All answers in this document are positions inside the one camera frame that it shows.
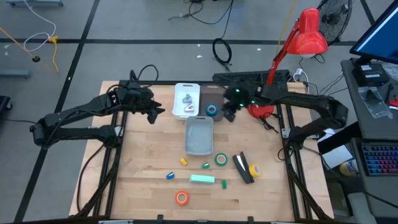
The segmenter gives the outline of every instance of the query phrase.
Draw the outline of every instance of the fan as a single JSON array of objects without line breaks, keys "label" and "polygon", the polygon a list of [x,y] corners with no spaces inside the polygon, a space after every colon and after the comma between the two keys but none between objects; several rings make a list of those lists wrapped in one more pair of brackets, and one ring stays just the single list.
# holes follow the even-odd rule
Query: fan
[{"label": "fan", "polygon": [[319,4],[319,32],[326,38],[328,45],[340,41],[351,17],[352,5],[352,0],[322,0]]}]

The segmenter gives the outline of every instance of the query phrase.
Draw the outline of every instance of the wooden tabletop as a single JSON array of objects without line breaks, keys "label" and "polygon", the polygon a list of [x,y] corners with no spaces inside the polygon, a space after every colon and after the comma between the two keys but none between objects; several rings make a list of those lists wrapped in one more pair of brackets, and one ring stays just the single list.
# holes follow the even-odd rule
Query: wooden tabletop
[{"label": "wooden tabletop", "polygon": [[[116,83],[103,82],[100,94]],[[304,92],[301,83],[289,83],[288,87],[289,91]],[[172,114],[174,86],[154,85],[151,90],[166,112],[158,116],[155,124],[149,124],[146,115],[129,113],[111,218],[153,220],[158,214],[163,214],[165,220],[243,221],[253,216],[255,221],[294,221],[285,164],[277,158],[277,152],[282,148],[280,134],[266,131],[243,109],[237,112],[233,123],[225,119],[215,123],[212,155],[188,156],[184,151],[185,122],[176,120]],[[308,109],[293,107],[292,110],[297,126],[311,122]],[[284,117],[285,125],[289,127],[287,116]],[[271,117],[267,121],[280,131],[276,118]],[[93,120],[95,126],[110,123],[111,116],[95,117]],[[97,140],[88,141],[82,165],[100,145]],[[318,150],[313,140],[306,140],[304,145]],[[261,176],[253,184],[244,183],[232,161],[232,156],[241,151],[249,164],[260,167]],[[214,162],[219,152],[228,157],[224,167]],[[325,213],[333,217],[319,156],[306,150],[300,153],[308,191]],[[90,199],[98,186],[103,156],[104,149],[87,166],[81,182],[80,206]],[[187,160],[186,167],[181,165],[180,158]],[[210,163],[209,169],[201,169],[205,162]],[[175,178],[167,180],[165,176],[170,172],[174,172]],[[215,176],[216,183],[190,183],[191,174]],[[222,180],[227,181],[226,190],[222,188]],[[189,193],[186,206],[175,203],[178,190]],[[298,188],[296,191],[301,217],[305,217],[301,193]],[[104,213],[107,196],[108,191],[105,190],[100,214]],[[76,212],[75,192],[70,214]]]}]

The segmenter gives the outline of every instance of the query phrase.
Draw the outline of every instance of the gray plastic bin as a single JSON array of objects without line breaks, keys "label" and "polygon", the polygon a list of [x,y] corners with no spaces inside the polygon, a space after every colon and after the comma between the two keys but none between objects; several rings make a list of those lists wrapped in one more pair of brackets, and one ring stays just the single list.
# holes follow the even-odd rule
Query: gray plastic bin
[{"label": "gray plastic bin", "polygon": [[196,116],[185,123],[185,152],[193,156],[207,156],[213,152],[213,118]]}]

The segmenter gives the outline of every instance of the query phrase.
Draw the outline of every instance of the keyboard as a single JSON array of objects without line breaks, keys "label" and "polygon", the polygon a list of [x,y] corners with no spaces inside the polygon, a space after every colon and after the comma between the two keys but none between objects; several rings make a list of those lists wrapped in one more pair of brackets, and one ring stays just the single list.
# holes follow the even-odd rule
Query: keyboard
[{"label": "keyboard", "polygon": [[[274,82],[286,82],[289,77],[290,74],[288,70],[277,70],[274,75]],[[231,83],[242,78],[254,83],[263,84],[267,81],[268,71],[215,73],[213,75],[214,82]]]},{"label": "keyboard", "polygon": [[398,144],[363,143],[361,148],[368,175],[398,175]]}]

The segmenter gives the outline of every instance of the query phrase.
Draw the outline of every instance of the small green object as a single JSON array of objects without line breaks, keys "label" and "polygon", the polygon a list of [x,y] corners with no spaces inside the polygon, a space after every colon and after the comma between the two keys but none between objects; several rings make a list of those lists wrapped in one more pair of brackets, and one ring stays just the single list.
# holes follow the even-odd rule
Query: small green object
[{"label": "small green object", "polygon": [[226,180],[223,180],[223,189],[226,189]]},{"label": "small green object", "polygon": [[219,153],[216,155],[214,162],[218,166],[225,166],[225,164],[228,162],[228,158],[226,157],[226,154],[224,153]]},{"label": "small green object", "polygon": [[216,179],[213,176],[192,174],[189,177],[189,182],[202,183],[202,184],[214,184],[216,182]]},{"label": "small green object", "polygon": [[202,168],[202,169],[208,169],[208,168],[210,168],[210,164],[207,162],[207,163],[203,164],[203,165],[201,166],[201,168]]}]

